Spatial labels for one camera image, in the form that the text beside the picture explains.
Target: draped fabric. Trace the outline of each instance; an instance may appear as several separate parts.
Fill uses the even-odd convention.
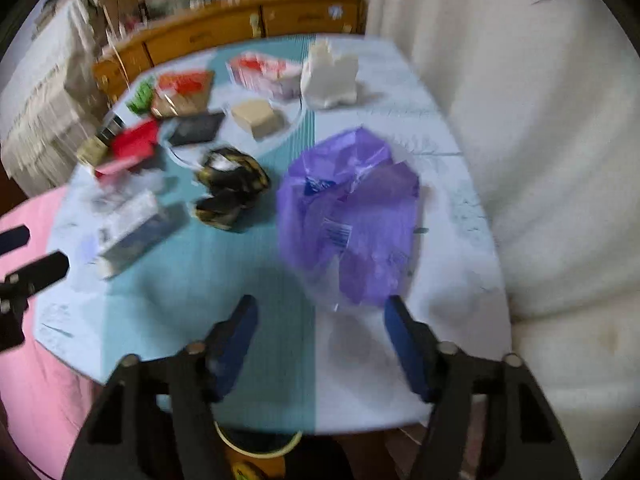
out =
[[[601,0],[368,0],[490,217],[516,351],[586,479],[640,418],[640,59]]]

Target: orange food package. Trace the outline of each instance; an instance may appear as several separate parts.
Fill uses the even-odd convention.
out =
[[[206,112],[213,76],[209,70],[161,74],[151,103],[152,115],[165,118]]]

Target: wooden floor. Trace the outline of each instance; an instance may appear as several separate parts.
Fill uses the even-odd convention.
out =
[[[0,216],[27,200],[15,181],[10,180],[0,164]]]

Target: black smartphone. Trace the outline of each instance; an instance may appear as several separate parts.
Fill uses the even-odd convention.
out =
[[[197,114],[174,119],[178,122],[175,131],[169,137],[170,145],[185,146],[211,142],[216,138],[218,130],[225,120],[223,111]]]

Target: teal stripe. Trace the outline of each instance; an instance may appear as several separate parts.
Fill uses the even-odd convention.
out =
[[[219,49],[209,66],[228,82],[225,62],[247,49],[301,61],[311,36],[278,38]],[[291,161],[315,142],[313,112],[289,139],[259,161],[273,187],[239,223],[222,232],[194,219],[153,248],[110,287],[105,370],[127,352],[157,358],[203,338],[243,294],[260,304],[260,325],[234,391],[214,407],[222,424],[256,430],[313,431],[316,421],[315,311],[278,257],[275,191]],[[166,162],[175,189],[165,205],[204,192],[189,171]]]

